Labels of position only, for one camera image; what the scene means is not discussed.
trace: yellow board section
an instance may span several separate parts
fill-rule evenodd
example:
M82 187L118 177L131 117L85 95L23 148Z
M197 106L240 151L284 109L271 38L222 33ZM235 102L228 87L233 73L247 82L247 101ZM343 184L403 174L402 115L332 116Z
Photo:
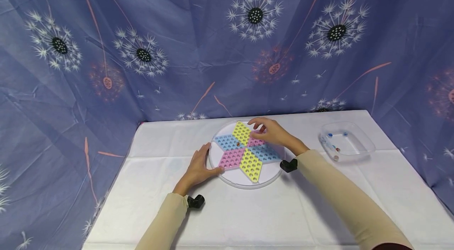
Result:
M257 183L262 170L262 162L249 149L246 149L240 169L252 182Z
M251 129L246 127L242 122L236 122L235 129L233 130L233 136L236 137L244 146L247 145L249 140L249 134Z

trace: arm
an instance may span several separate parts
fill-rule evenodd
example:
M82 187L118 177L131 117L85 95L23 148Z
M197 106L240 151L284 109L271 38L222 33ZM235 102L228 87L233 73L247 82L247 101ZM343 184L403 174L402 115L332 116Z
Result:
M205 166L210 143L203 145L200 151L195 151L185 175L168 194L150 224L140 239L135 250L168 250L178 232L188 210L188 191L206 179L223 172L222 167L208 170Z
M188 209L188 197L170 193L135 250L167 250L177 234Z
M285 146L297 155L298 169L331 204L362 250L412 249L410 242L388 215L319 152L308 149L276 121L255 118L249 122L252 123L255 123L255 129L263 124L260 133L252 134L253 137ZM391 244L384 245L386 243L394 244L396 248L391 248Z

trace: person's right hand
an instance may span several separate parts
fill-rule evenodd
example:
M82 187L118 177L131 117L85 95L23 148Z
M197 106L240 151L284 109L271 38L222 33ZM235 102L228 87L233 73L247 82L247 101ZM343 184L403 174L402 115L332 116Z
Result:
M257 117L251 119L247 123L248 125L254 124L254 130L257 130L260 127L258 132L251 133L251 137L258 140L264 140L266 142L285 146L287 142L291 139L292 135L289 134L278 122L264 118L264 117Z
M308 151L308 147L298 138L292 136L287 132L281 125L275 120L268 119L265 117L257 117L251 119L247 123L248 125L254 124L254 130L260 127L258 132L252 132L251 137L258 140L264 140L279 146L285 146L290 149L295 155L302 154Z

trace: star-shaped game board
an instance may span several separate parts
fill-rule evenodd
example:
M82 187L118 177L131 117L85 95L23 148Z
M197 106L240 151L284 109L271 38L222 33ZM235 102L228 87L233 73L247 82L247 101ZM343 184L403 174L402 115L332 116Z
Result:
M217 136L214 140L224 151L218 166L225 170L240 168L257 183L263 164L281 161L281 158L266 142L251 137L251 133L253 131L242 122L236 122L232 134Z

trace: white tablecloth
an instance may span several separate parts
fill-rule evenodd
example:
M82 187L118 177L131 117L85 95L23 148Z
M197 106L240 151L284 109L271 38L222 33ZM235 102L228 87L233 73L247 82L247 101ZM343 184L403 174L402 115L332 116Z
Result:
M366 192L421 250L453 250L454 220L365 110L271 116L317 149ZM83 250L133 250L195 149L240 118L146 123L132 146ZM332 162L317 133L324 124L350 121L375 143L361 163ZM176 250L358 249L318 191L298 173L283 173L267 187L241 190L215 178L194 190L206 203L189 211Z

